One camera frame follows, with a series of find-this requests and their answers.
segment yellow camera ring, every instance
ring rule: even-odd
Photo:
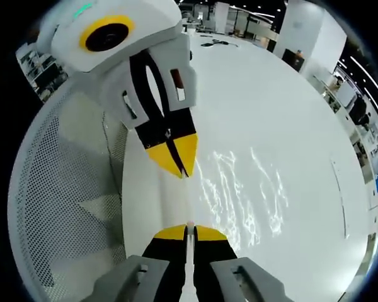
[[[127,16],[106,16],[83,31],[79,45],[89,52],[104,52],[121,44],[133,29],[134,22]]]

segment mesh panel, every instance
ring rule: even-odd
[[[79,301],[125,259],[127,129],[67,81],[21,144],[8,199],[11,246],[36,301]]]

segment perforated white mesh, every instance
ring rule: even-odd
[[[125,258],[127,129],[72,87],[63,84],[37,114],[11,177],[11,246],[35,301],[79,301]]]

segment camera lens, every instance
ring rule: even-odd
[[[92,52],[104,52],[121,44],[129,34],[129,28],[121,23],[112,23],[97,28],[86,40]]]

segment white tabletop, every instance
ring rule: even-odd
[[[216,38],[239,47],[191,40],[199,139],[193,176],[162,171],[137,134],[128,135],[127,255],[141,254],[160,229],[193,220],[224,232],[238,257],[280,279],[294,301],[337,301],[369,232],[350,140],[326,101],[285,62],[249,42]]]

